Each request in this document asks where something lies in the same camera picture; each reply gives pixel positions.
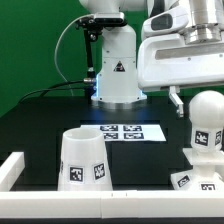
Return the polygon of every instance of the white robot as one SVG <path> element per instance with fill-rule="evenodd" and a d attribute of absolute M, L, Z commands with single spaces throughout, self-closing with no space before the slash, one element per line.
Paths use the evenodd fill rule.
<path fill-rule="evenodd" d="M 222 0 L 166 0 L 165 12 L 146 20 L 138 54 L 139 87 L 168 89 L 183 116 L 180 88 L 223 85 Z"/>
<path fill-rule="evenodd" d="M 185 148 L 183 152 L 193 169 L 171 175 L 174 189 L 224 191 L 224 182 L 220 176 L 224 166 L 224 154 L 220 151 L 224 127 L 224 96 L 215 91 L 204 91 L 196 95 L 190 102 L 190 120 L 192 148 Z"/>
<path fill-rule="evenodd" d="M 99 23 L 124 20 L 123 11 L 151 13 L 152 0 L 80 0 Z M 102 31 L 102 69 L 97 75 L 93 105 L 109 109 L 129 109 L 142 104 L 146 96 L 138 88 L 136 33 L 129 26 L 107 27 Z"/>

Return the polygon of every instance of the black and white pattern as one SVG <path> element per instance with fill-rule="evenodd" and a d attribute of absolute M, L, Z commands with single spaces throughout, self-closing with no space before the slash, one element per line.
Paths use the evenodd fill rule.
<path fill-rule="evenodd" d="M 104 163 L 98 164 L 94 166 L 94 177 L 95 180 L 99 180 L 103 177 L 105 177 L 105 166 Z"/>
<path fill-rule="evenodd" d="M 124 139 L 144 139 L 143 133 L 124 133 Z"/>
<path fill-rule="evenodd" d="M 104 132 L 118 131 L 118 125 L 102 125 L 100 130 Z"/>
<path fill-rule="evenodd" d="M 215 184 L 201 184 L 201 189 L 203 191 L 215 191 Z"/>
<path fill-rule="evenodd" d="M 103 133 L 104 139 L 118 139 L 118 133 Z"/>
<path fill-rule="evenodd" d="M 198 145 L 208 146 L 209 133 L 196 131 L 195 143 Z"/>
<path fill-rule="evenodd" d="M 215 145 L 220 144 L 222 141 L 222 131 L 216 133 Z"/>
<path fill-rule="evenodd" d="M 103 132 L 104 140 L 110 141 L 166 141 L 160 125 L 100 124 L 82 125 Z"/>
<path fill-rule="evenodd" d="M 186 175 L 185 177 L 183 177 L 182 179 L 180 179 L 177 183 L 179 188 L 183 187 L 185 184 L 187 184 L 188 182 L 190 182 L 190 178 L 188 175 Z"/>
<path fill-rule="evenodd" d="M 84 169 L 82 167 L 70 166 L 70 181 L 83 183 L 84 182 Z"/>
<path fill-rule="evenodd" d="M 126 132 L 142 131 L 142 127 L 141 125 L 124 125 L 123 130 Z"/>

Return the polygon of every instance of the warning label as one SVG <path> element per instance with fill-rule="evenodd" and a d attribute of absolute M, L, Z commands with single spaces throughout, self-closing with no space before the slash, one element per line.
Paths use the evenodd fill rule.
<path fill-rule="evenodd" d="M 114 69 L 114 72 L 125 72 L 124 66 L 121 61 L 118 62 L 117 66 Z"/>

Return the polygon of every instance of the black cable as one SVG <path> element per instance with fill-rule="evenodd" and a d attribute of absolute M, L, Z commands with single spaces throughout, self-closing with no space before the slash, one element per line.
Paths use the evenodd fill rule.
<path fill-rule="evenodd" d="M 45 91 L 47 91 L 47 92 L 50 92 L 50 91 L 64 91 L 64 90 L 71 90 L 71 89 L 75 89 L 75 90 L 79 90 L 79 89 L 81 90 L 82 89 L 83 90 L 85 88 L 88 88 L 88 87 L 84 86 L 84 87 L 66 88 L 66 89 L 41 89 L 41 90 L 36 90 L 36 91 L 30 92 L 30 93 L 26 94 L 25 96 L 23 96 L 19 100 L 18 103 L 22 103 L 28 96 L 36 94 L 36 93 L 41 93 L 41 92 L 45 92 Z"/>
<path fill-rule="evenodd" d="M 61 87 L 61 86 L 67 86 L 67 85 L 78 84 L 78 83 L 83 83 L 83 80 L 68 81 L 68 82 L 62 82 L 62 83 L 55 84 L 55 85 L 47 88 L 46 91 L 43 91 L 43 93 L 41 93 L 40 97 L 45 96 L 49 92 L 49 89 L 55 89 L 55 88 L 58 88 L 58 87 Z"/>

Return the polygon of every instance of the black table surface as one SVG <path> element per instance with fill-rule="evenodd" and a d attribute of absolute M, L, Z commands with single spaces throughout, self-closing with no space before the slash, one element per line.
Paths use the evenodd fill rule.
<path fill-rule="evenodd" d="M 0 118 L 0 163 L 11 152 L 25 153 L 25 169 L 12 191 L 57 190 L 64 131 L 84 124 L 159 124 L 166 142 L 106 142 L 114 190 L 173 190 L 170 175 L 191 169 L 182 149 L 190 147 L 190 97 L 178 118 L 167 97 L 113 111 L 92 107 L 83 97 L 30 98 Z M 223 223 L 224 219 L 0 220 L 0 223 Z"/>

